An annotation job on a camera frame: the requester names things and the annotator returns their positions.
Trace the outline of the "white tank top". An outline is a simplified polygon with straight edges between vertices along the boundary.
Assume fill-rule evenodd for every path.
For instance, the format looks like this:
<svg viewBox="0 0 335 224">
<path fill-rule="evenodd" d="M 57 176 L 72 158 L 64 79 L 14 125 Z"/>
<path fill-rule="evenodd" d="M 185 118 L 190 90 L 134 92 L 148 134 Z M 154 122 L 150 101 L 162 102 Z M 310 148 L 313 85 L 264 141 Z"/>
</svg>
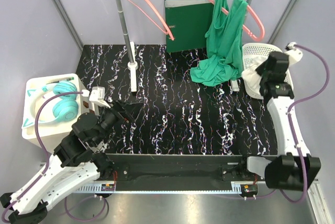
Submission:
<svg viewBox="0 0 335 224">
<path fill-rule="evenodd" d="M 260 94 L 261 77 L 257 74 L 256 69 L 266 59 L 263 56 L 243 59 L 244 69 L 241 77 L 244 81 L 245 90 L 251 98 L 263 99 L 263 96 Z"/>
</svg>

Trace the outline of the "green tank top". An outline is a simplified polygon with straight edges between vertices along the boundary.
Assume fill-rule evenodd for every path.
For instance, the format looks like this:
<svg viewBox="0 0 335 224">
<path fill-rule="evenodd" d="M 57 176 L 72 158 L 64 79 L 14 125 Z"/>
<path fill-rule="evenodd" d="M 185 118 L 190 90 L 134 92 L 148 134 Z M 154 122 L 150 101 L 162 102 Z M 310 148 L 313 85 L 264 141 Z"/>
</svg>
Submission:
<svg viewBox="0 0 335 224">
<path fill-rule="evenodd" d="M 190 70 L 193 82 L 210 87 L 236 80 L 243 71 L 243 31 L 236 29 L 231 21 L 222 29 L 212 27 L 212 22 L 205 33 L 207 58 Z"/>
</svg>

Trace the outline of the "pink plastic hanger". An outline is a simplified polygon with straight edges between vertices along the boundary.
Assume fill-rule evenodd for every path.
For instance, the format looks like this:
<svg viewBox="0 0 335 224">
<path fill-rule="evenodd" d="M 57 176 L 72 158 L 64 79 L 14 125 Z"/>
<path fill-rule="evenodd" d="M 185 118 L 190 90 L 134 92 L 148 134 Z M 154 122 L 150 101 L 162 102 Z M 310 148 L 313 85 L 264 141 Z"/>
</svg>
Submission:
<svg viewBox="0 0 335 224">
<path fill-rule="evenodd" d="M 236 29 L 244 31 L 253 41 L 261 42 L 265 37 L 265 27 L 253 8 L 245 0 L 208 0 L 213 4 L 212 27 L 222 29 L 232 22 Z M 250 16 L 259 28 L 259 33 L 255 34 L 244 24 L 245 15 Z"/>
</svg>

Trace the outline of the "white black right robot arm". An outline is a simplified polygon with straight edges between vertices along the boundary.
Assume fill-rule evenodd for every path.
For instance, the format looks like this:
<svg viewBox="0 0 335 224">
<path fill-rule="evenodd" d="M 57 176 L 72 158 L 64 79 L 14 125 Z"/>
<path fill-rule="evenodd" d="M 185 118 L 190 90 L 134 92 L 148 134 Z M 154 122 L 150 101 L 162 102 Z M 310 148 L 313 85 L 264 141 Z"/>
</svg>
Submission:
<svg viewBox="0 0 335 224">
<path fill-rule="evenodd" d="M 321 168 L 320 159 L 311 156 L 299 129 L 292 87 L 285 82 L 289 56 L 277 51 L 256 69 L 261 77 L 260 94 L 272 118 L 277 157 L 249 156 L 238 166 L 238 175 L 250 180 L 255 175 L 265 179 L 271 189 L 305 192 Z"/>
</svg>

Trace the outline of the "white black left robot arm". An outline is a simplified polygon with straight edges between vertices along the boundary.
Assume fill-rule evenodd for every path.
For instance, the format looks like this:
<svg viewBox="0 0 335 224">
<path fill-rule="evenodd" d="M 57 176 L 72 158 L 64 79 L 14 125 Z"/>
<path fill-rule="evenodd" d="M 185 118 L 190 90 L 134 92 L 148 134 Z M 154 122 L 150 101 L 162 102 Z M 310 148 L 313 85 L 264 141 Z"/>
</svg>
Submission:
<svg viewBox="0 0 335 224">
<path fill-rule="evenodd" d="M 100 116 L 84 113 L 54 149 L 43 168 L 21 189 L 4 193 L 5 223 L 40 223 L 59 201 L 94 180 L 114 176 L 114 163 L 98 151 L 117 124 L 134 122 L 143 103 L 113 101 Z"/>
</svg>

